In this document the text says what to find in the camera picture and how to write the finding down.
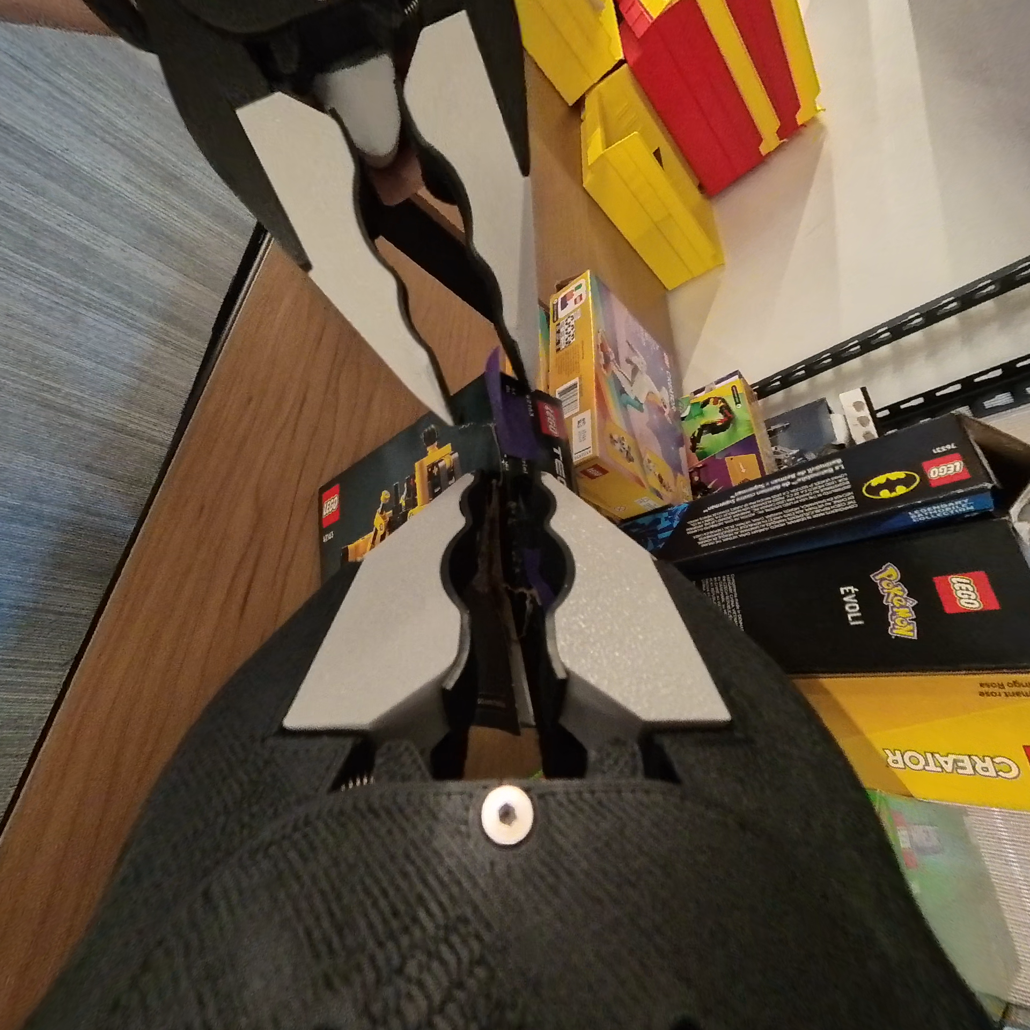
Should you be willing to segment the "yellow plastic bin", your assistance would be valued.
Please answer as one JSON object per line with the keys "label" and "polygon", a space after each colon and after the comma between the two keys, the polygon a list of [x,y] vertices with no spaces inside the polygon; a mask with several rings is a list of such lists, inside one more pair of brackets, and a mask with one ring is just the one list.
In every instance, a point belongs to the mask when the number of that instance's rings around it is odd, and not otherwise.
{"label": "yellow plastic bin", "polygon": [[584,96],[583,186],[667,290],[718,268],[713,208],[625,63]]}
{"label": "yellow plastic bin", "polygon": [[566,105],[622,60],[613,1],[516,1],[522,43]]}

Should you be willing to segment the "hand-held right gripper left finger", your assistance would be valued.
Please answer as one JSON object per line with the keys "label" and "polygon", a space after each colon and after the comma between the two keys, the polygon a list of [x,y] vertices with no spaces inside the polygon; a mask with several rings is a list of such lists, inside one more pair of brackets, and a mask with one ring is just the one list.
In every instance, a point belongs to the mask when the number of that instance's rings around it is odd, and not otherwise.
{"label": "hand-held right gripper left finger", "polygon": [[447,693],[470,654],[448,561],[473,475],[360,561],[286,712],[289,731],[446,734]]}

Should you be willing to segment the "black bat logo toy box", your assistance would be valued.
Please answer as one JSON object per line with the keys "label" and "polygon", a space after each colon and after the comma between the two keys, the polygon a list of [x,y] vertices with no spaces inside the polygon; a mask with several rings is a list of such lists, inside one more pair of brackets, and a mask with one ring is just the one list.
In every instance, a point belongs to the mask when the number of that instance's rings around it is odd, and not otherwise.
{"label": "black bat logo toy box", "polygon": [[1029,445],[997,425],[946,414],[621,526],[691,576],[1009,517],[1028,500]]}

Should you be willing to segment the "small black yellow toy box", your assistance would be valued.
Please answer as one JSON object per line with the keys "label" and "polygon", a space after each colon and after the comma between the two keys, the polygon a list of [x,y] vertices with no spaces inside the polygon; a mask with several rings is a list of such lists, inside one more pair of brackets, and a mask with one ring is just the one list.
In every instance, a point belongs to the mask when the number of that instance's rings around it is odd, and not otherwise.
{"label": "small black yellow toy box", "polygon": [[472,504],[489,526],[474,531],[457,572],[460,596],[473,605],[487,639],[476,667],[473,722],[514,735],[534,725],[529,674],[536,659],[526,641],[557,591],[544,568],[543,533],[531,524],[542,510],[529,494],[533,474],[549,473],[568,485],[572,470],[560,403],[528,391],[536,461],[502,457],[483,374],[453,397],[455,425],[422,416],[324,483],[318,495],[320,578],[327,583],[422,514],[464,474],[481,477]]}

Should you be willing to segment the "grey toy box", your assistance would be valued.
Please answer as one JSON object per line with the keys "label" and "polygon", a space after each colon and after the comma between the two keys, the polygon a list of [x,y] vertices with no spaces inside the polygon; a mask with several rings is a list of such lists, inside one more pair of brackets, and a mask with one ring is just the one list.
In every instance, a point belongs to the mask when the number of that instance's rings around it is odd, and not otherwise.
{"label": "grey toy box", "polygon": [[820,398],[766,419],[775,470],[787,470],[881,436],[870,397],[864,387]]}

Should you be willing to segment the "green toy box white edge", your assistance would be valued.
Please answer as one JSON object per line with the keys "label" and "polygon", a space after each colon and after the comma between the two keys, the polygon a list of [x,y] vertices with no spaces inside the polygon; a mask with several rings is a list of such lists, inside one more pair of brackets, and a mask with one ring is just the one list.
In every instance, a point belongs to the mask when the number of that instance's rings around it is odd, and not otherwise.
{"label": "green toy box white edge", "polygon": [[870,790],[909,892],[1001,1026],[1028,1027],[1029,816]]}

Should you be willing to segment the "wooden desk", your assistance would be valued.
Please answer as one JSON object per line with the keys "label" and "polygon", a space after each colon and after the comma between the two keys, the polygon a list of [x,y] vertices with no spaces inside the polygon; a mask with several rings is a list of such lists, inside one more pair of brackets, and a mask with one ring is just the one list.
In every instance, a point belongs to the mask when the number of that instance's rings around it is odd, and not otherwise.
{"label": "wooden desk", "polygon": [[319,585],[318,488],[425,413],[267,244],[2,819],[2,1028],[82,937],[204,706]]}

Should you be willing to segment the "black toy box yellow logo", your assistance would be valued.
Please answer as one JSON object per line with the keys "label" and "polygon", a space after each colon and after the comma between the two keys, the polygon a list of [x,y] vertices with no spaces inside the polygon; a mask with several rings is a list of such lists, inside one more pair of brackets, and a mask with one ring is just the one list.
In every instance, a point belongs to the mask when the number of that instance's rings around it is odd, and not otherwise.
{"label": "black toy box yellow logo", "polygon": [[879,536],[696,584],[792,676],[1029,667],[1028,550],[1002,519]]}

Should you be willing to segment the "purple green toy box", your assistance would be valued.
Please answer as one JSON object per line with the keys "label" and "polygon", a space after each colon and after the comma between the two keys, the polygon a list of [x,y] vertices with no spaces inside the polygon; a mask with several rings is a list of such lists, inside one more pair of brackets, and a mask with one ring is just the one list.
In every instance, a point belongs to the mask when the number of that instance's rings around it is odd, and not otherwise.
{"label": "purple green toy box", "polygon": [[756,481],[777,470],[766,423],[739,371],[680,398],[693,499]]}

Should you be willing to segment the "yellow flamingo toy box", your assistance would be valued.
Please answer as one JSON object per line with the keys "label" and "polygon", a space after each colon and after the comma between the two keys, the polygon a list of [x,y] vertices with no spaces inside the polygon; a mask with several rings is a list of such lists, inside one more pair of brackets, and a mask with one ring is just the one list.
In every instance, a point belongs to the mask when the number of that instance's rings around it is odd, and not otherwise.
{"label": "yellow flamingo toy box", "polygon": [[794,683],[865,788],[1029,811],[1028,671],[805,676]]}

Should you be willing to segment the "orange toy box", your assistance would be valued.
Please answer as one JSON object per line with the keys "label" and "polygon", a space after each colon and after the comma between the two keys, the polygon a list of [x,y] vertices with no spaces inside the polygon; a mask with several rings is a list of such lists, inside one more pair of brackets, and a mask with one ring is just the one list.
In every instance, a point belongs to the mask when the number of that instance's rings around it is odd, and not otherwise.
{"label": "orange toy box", "polygon": [[674,363],[591,271],[550,300],[547,372],[580,496],[617,523],[689,501]]}

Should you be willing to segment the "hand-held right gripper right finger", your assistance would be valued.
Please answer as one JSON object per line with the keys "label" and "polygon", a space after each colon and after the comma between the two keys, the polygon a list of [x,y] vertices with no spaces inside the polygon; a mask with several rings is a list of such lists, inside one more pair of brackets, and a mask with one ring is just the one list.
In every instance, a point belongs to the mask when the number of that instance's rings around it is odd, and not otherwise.
{"label": "hand-held right gripper right finger", "polygon": [[546,615],[561,699],[557,721],[578,740],[728,725],[730,714],[654,558],[554,476],[545,529],[565,582]]}

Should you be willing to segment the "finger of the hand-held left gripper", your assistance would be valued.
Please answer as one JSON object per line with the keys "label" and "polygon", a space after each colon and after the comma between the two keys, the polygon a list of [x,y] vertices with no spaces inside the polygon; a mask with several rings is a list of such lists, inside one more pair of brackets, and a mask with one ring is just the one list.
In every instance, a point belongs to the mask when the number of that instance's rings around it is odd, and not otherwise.
{"label": "finger of the hand-held left gripper", "polygon": [[538,375],[531,156],[513,9],[430,9],[403,85],[421,156],[462,218],[513,373]]}
{"label": "finger of the hand-held left gripper", "polygon": [[237,117],[299,239],[312,282],[405,389],[453,424],[451,396],[412,325],[404,284],[360,219],[357,162],[341,124],[283,93],[243,106]]}

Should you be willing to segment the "black metal rack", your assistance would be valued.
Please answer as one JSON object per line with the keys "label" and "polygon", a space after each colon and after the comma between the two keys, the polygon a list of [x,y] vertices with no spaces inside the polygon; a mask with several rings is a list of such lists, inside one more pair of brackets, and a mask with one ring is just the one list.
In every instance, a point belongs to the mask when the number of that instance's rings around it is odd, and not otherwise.
{"label": "black metal rack", "polygon": [[755,393],[774,416],[863,387],[888,430],[1026,404],[1028,303],[1025,255],[770,374]]}

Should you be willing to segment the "wooden rack shelf board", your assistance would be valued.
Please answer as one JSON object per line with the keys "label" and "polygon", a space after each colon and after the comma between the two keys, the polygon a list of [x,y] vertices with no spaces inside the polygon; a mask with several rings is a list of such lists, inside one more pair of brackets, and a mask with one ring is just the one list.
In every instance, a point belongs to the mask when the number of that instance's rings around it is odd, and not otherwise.
{"label": "wooden rack shelf board", "polygon": [[533,57],[523,58],[540,301],[585,271],[597,273],[674,354],[666,290],[583,186],[581,106],[568,105]]}

